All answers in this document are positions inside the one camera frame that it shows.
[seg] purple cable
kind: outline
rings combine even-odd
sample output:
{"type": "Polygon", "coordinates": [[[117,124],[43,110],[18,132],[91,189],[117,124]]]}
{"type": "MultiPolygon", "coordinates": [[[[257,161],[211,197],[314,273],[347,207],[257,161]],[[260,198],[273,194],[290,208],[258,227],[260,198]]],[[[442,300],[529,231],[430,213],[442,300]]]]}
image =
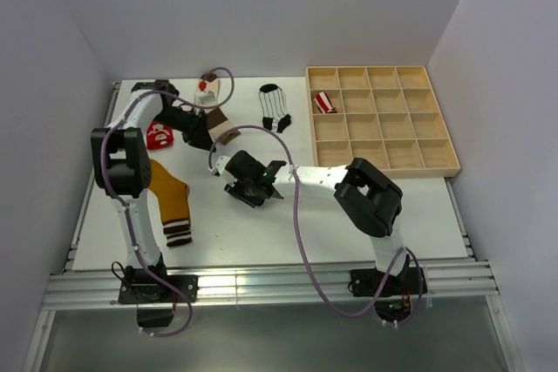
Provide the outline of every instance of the purple cable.
{"type": "Polygon", "coordinates": [[[126,225],[128,226],[128,232],[130,234],[130,242],[132,243],[132,246],[134,247],[133,251],[135,252],[136,257],[138,258],[138,262],[140,263],[141,267],[146,271],[146,273],[149,276],[154,278],[158,283],[160,283],[164,287],[167,287],[171,291],[175,292],[188,305],[188,318],[187,318],[186,322],[180,328],[178,328],[174,331],[168,332],[168,333],[161,333],[161,332],[148,333],[145,330],[142,330],[142,331],[144,331],[144,333],[147,333],[147,334],[155,336],[155,337],[170,337],[170,336],[177,335],[177,334],[183,332],[190,325],[190,322],[192,321],[192,316],[193,316],[194,311],[192,310],[192,304],[190,303],[188,298],[177,287],[171,285],[170,283],[168,283],[164,279],[157,276],[151,270],[149,270],[149,266],[147,265],[147,262],[144,259],[143,254],[141,254],[140,248],[138,247],[138,241],[137,241],[137,238],[136,238],[135,231],[133,229],[132,217],[130,215],[130,208],[129,208],[128,204],[120,196],[118,196],[118,194],[116,194],[116,192],[112,188],[111,181],[108,178],[108,174],[106,172],[106,170],[107,170],[107,167],[106,167],[106,161],[107,161],[106,146],[108,144],[109,138],[114,134],[114,132],[116,132],[116,130],[118,130],[128,120],[132,111],[138,105],[138,103],[142,99],[144,99],[148,96],[151,96],[151,95],[167,96],[167,97],[173,98],[174,100],[178,100],[179,102],[181,102],[185,105],[192,106],[193,108],[199,108],[199,109],[214,109],[214,108],[218,108],[218,107],[226,104],[230,100],[230,98],[233,96],[233,92],[235,91],[235,79],[234,79],[233,74],[231,73],[231,71],[229,69],[227,69],[226,67],[215,67],[213,70],[211,70],[211,72],[218,71],[218,70],[225,71],[229,75],[230,83],[231,83],[230,92],[227,95],[227,97],[225,98],[225,100],[223,100],[221,103],[219,103],[217,105],[210,105],[210,106],[195,105],[195,104],[192,104],[192,103],[188,102],[187,100],[185,100],[183,98],[180,98],[180,97],[178,97],[178,96],[176,96],[172,93],[169,93],[168,91],[147,91],[146,93],[142,93],[141,95],[139,95],[130,104],[130,106],[128,106],[126,112],[124,113],[123,118],[106,133],[106,135],[103,137],[103,142],[101,143],[101,175],[103,176],[103,181],[105,182],[105,187],[106,187],[106,190],[108,191],[109,195],[112,198],[116,199],[118,202],[120,202],[120,204],[124,207],[124,216],[126,218],[126,225]]]}
{"type": "Polygon", "coordinates": [[[287,145],[285,144],[285,142],[281,139],[281,137],[279,137],[274,132],[266,130],[265,128],[262,128],[258,125],[238,125],[234,128],[226,130],[211,145],[211,149],[209,150],[209,156],[208,156],[209,169],[213,169],[213,162],[211,161],[212,160],[211,158],[213,156],[215,148],[217,147],[217,143],[220,141],[220,139],[225,138],[225,136],[227,134],[229,134],[230,132],[232,132],[234,130],[243,130],[243,129],[246,129],[246,128],[251,128],[251,129],[258,130],[258,131],[266,132],[267,134],[271,135],[274,139],[279,141],[279,144],[281,144],[281,147],[283,148],[283,150],[285,151],[285,154],[287,155],[287,160],[289,162],[289,165],[293,168],[292,173],[293,173],[293,177],[295,179],[295,200],[294,200],[294,204],[293,204],[293,224],[294,224],[294,227],[295,227],[296,244],[298,245],[298,250],[300,251],[301,257],[303,258],[303,264],[304,264],[304,267],[306,269],[306,273],[310,277],[310,281],[312,282],[312,285],[314,286],[314,289],[316,290],[318,295],[320,295],[320,298],[322,298],[322,301],[325,302],[325,304],[328,307],[330,307],[331,309],[333,309],[336,313],[338,313],[338,314],[340,314],[344,317],[356,318],[356,317],[359,317],[361,315],[366,314],[368,311],[370,311],[372,309],[372,307],[374,307],[374,304],[378,301],[378,298],[379,298],[380,294],[382,293],[382,290],[384,289],[385,283],[387,282],[387,279],[390,276],[390,272],[393,269],[393,266],[395,265],[395,262],[397,261],[399,256],[403,253],[408,253],[412,257],[413,261],[415,262],[415,265],[417,267],[417,271],[418,271],[418,274],[419,274],[417,303],[415,304],[415,307],[411,310],[409,315],[404,320],[399,321],[398,324],[404,324],[404,323],[408,322],[415,315],[415,312],[417,311],[417,308],[419,307],[420,302],[422,301],[422,294],[423,294],[423,278],[422,278],[422,275],[420,274],[420,270],[419,270],[419,268],[420,268],[419,261],[417,260],[417,257],[415,256],[415,254],[411,251],[411,249],[409,247],[401,247],[395,253],[395,255],[393,256],[393,259],[391,259],[391,262],[390,262],[387,270],[384,273],[384,277],[380,281],[380,284],[378,286],[378,289],[376,290],[376,293],[374,294],[374,296],[372,297],[372,299],[368,303],[368,305],[366,307],[364,307],[363,309],[361,309],[360,311],[357,311],[356,313],[349,313],[347,311],[344,311],[340,307],[335,305],[335,303],[332,302],[327,297],[327,295],[323,291],[322,287],[320,286],[319,282],[317,281],[317,278],[316,278],[316,275],[314,274],[314,271],[312,271],[312,266],[310,265],[310,262],[308,260],[308,256],[306,255],[306,250],[304,249],[303,238],[301,236],[300,227],[298,225],[298,206],[299,206],[299,198],[300,198],[301,181],[300,181],[300,178],[298,177],[298,173],[296,172],[296,167],[295,167],[295,164],[293,162],[292,155],[290,154],[290,150],[287,147],[287,145]]]}

